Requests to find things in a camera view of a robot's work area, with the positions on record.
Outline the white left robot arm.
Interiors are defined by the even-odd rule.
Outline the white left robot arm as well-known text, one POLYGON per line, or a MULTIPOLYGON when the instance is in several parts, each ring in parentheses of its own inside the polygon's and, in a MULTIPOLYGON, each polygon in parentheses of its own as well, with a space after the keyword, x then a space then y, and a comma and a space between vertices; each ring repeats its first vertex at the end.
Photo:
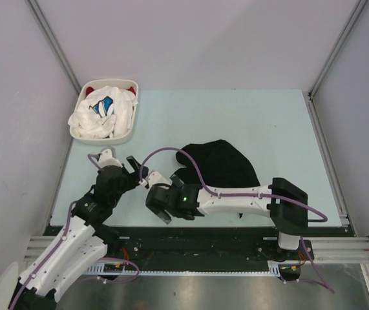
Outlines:
POLYGON ((18 278, 10 309, 55 309, 66 290, 99 259, 120 250, 118 233, 106 226, 121 196, 139 184, 141 165, 133 156, 129 172, 111 149, 91 154, 98 166, 96 182, 72 202, 62 230, 18 278))

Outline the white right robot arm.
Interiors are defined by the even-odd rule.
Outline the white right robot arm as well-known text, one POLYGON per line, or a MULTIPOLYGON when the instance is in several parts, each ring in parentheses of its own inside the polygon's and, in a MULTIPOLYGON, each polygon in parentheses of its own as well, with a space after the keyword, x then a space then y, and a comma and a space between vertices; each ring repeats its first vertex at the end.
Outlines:
POLYGON ((254 214, 270 218, 278 230, 276 253, 290 259, 299 251, 300 237, 308 228, 308 195, 284 178, 271 185, 250 188, 219 188, 186 184, 177 176, 170 180, 153 171, 139 181, 148 190, 145 205, 166 224, 172 218, 222 213, 254 214))

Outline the black t shirt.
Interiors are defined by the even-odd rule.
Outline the black t shirt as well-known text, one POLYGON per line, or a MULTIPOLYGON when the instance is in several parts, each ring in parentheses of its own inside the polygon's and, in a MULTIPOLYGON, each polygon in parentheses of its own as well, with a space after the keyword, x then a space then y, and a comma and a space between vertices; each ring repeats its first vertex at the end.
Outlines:
POLYGON ((226 140, 191 143, 182 150, 194 159, 208 186, 248 188, 260 185, 251 162, 226 140))

